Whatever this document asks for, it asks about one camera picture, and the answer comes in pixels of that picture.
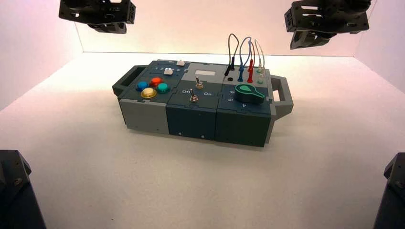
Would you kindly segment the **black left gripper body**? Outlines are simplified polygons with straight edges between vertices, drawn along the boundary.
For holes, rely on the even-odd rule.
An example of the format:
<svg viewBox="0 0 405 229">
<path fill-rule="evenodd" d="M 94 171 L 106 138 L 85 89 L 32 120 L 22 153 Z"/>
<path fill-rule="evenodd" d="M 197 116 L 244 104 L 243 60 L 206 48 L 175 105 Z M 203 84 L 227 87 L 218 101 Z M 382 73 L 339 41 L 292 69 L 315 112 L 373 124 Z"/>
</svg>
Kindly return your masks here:
<svg viewBox="0 0 405 229">
<path fill-rule="evenodd" d="M 83 24 L 133 24 L 136 6 L 130 0 L 62 0 L 59 18 Z"/>
</svg>

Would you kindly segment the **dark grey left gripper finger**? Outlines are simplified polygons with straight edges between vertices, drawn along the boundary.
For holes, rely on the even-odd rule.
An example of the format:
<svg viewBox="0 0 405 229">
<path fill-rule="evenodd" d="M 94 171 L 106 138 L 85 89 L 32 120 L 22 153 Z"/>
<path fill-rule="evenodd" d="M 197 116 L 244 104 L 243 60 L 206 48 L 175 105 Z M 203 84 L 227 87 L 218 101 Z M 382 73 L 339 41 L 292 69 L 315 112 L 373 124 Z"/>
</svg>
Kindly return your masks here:
<svg viewBox="0 0 405 229">
<path fill-rule="evenodd" d="M 127 33 L 126 24 L 124 22 L 109 23 L 108 33 L 126 34 Z"/>
<path fill-rule="evenodd" d="M 88 26 L 97 32 L 109 33 L 109 29 L 106 24 L 88 24 Z"/>
</svg>

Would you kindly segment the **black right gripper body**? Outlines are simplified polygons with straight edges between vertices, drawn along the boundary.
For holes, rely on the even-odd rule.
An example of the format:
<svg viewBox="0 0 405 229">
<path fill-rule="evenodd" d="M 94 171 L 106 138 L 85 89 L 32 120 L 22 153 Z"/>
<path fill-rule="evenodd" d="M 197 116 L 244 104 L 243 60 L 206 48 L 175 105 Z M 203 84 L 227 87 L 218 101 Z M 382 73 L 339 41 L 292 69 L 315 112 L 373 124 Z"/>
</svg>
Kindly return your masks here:
<svg viewBox="0 0 405 229">
<path fill-rule="evenodd" d="M 284 14 L 288 32 L 357 34 L 369 29 L 368 0 L 299 0 Z"/>
</svg>

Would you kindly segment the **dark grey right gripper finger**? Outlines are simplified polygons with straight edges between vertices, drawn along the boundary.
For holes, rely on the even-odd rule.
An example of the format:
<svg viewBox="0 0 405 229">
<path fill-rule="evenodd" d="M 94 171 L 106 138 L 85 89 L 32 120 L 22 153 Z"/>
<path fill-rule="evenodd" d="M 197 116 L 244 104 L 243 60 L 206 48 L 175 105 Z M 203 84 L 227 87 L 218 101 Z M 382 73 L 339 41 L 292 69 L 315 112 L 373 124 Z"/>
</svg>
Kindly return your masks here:
<svg viewBox="0 0 405 229">
<path fill-rule="evenodd" d="M 309 45 L 310 47 L 323 46 L 336 36 L 336 33 L 324 33 L 318 31 L 311 31 L 309 34 L 312 38 Z"/>
<path fill-rule="evenodd" d="M 309 45 L 309 32 L 308 31 L 295 31 L 290 43 L 290 49 L 306 48 Z"/>
</svg>

